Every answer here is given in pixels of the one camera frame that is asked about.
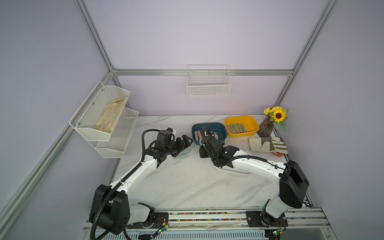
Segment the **dark teal storage box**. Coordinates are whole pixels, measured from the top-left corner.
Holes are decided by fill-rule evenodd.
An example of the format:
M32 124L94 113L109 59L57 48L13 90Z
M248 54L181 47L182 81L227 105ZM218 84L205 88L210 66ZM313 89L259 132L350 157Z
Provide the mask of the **dark teal storage box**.
M194 143L196 145L200 144L200 140L197 141L195 139L195 131L201 131L202 132L202 127L207 127L209 130L211 130L213 133L216 132L219 136L219 141L221 144L223 144L227 138L227 133L225 130L225 126L219 122L211 122L211 123L198 123L194 124L192 126L192 138L194 140Z

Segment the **white storage box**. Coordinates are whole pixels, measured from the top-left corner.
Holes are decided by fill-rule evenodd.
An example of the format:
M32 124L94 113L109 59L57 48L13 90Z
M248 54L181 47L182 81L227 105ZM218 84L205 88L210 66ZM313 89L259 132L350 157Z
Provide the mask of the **white storage box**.
M253 173L250 171L237 169L237 168L231 168L229 166L223 166L223 167L217 167L215 166L216 171L219 173L226 173L226 174L232 174L232 175L239 175L239 176L249 176Z

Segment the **yellow storage box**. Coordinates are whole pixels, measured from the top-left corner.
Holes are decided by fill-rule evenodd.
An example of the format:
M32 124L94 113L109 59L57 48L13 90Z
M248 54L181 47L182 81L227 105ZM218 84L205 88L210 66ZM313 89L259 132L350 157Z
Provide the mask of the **yellow storage box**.
M252 116L239 116L225 119L227 135L230 138L253 136L259 131L259 124Z

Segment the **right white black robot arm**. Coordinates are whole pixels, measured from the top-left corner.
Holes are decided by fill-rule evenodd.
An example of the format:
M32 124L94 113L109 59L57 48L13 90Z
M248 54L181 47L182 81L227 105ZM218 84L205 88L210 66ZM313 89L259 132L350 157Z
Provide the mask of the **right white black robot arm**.
M224 146L206 127L202 128L200 143L200 157L210 158L215 167L225 171L243 170L264 177L279 186L279 191L267 200L260 212L261 224L265 227L279 222L289 208L303 207L309 181L295 161L272 162L252 156L237 147Z

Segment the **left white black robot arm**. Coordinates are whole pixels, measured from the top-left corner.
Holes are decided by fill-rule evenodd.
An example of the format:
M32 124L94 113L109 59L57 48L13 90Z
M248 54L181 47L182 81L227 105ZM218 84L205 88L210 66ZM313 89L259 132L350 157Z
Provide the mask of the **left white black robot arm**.
M173 129L155 130L158 134L147 147L145 130L141 136L141 159L117 181L100 185L94 195L89 221L92 223L90 238L101 240L107 234L118 235L126 231L126 227L142 224L151 227L155 222L154 207L145 203L131 204L129 194L153 171L167 156L177 157L192 145L194 140L186 135L176 138Z

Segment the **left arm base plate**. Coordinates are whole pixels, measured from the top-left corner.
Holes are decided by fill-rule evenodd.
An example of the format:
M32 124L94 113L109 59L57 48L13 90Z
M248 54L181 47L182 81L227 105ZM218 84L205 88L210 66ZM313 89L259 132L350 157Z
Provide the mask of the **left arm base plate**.
M154 212L144 222L128 224L127 229L159 229L169 220L169 213Z

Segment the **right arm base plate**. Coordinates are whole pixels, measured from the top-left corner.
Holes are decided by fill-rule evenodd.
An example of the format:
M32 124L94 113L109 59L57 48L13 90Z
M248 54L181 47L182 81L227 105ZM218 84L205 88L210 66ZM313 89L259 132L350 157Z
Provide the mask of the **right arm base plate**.
M247 211L246 219L249 227L287 227L288 221L285 214L274 218L265 211Z

